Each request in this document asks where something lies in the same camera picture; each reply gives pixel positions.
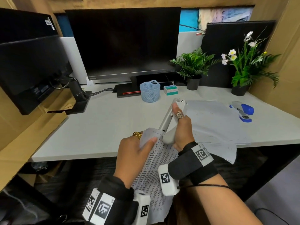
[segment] small box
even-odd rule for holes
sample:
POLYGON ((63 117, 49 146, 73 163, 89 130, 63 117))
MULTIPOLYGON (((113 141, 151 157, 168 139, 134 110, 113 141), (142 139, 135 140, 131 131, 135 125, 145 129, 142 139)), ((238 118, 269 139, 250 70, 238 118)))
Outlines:
POLYGON ((175 85, 164 86, 163 91, 166 95, 176 95, 178 94, 178 87, 176 87, 175 85))

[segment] ring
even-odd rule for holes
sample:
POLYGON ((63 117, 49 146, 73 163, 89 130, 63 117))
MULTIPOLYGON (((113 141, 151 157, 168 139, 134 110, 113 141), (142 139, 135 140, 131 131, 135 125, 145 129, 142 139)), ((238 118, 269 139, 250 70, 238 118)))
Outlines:
POLYGON ((132 136, 136 136, 139 140, 141 139, 142 134, 140 132, 134 132, 132 136))
POLYGON ((180 111, 178 111, 178 112, 176 113, 176 116, 177 116, 178 119, 183 118, 183 115, 182 115, 182 113, 181 113, 180 111))

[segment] hand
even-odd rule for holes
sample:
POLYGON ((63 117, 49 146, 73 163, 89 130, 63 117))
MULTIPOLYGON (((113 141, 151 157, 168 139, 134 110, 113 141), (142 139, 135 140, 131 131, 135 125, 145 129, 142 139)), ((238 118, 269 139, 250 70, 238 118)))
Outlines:
MULTIPOLYGON (((173 103, 172 106, 174 115, 178 111, 180 111, 183 114, 182 110, 179 109, 177 103, 173 103)), ((173 145, 174 148, 177 151, 182 151, 184 146, 193 141, 195 141, 195 139, 193 137, 192 131, 192 120, 188 116, 180 118, 176 127, 175 143, 173 145)))
POLYGON ((153 137, 140 149, 140 140, 136 136, 130 136, 121 140, 114 176, 121 179, 127 189, 130 189, 134 180, 142 171, 148 155, 156 142, 157 137, 153 137))

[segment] blue stapler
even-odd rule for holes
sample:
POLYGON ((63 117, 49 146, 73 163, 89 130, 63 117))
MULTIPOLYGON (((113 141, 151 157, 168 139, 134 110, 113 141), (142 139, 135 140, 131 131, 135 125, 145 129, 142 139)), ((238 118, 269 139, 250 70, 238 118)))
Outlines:
POLYGON ((238 115, 243 122, 252 122, 252 119, 249 118, 249 115, 254 114, 254 108, 252 106, 239 101, 232 101, 232 105, 229 107, 238 110, 238 115))

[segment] potted plant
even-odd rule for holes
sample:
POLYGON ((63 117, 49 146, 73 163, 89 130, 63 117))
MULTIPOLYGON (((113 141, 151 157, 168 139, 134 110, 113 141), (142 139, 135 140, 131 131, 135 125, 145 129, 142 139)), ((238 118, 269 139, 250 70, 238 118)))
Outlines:
POLYGON ((173 58, 170 62, 181 66, 181 70, 177 73, 183 76, 183 79, 187 78, 187 89, 197 90, 202 75, 207 75, 209 67, 219 62, 213 59, 214 56, 206 55, 198 48, 191 53, 173 58))
POLYGON ((266 69, 279 55, 267 55, 258 49, 258 45, 265 39, 252 38, 253 32, 250 31, 244 39, 244 47, 238 53, 230 50, 228 54, 222 54, 222 64, 234 65, 236 72, 232 78, 231 93, 243 96, 250 88, 251 84, 261 77, 268 77, 273 80, 274 88, 279 82, 275 72, 266 72, 266 69))

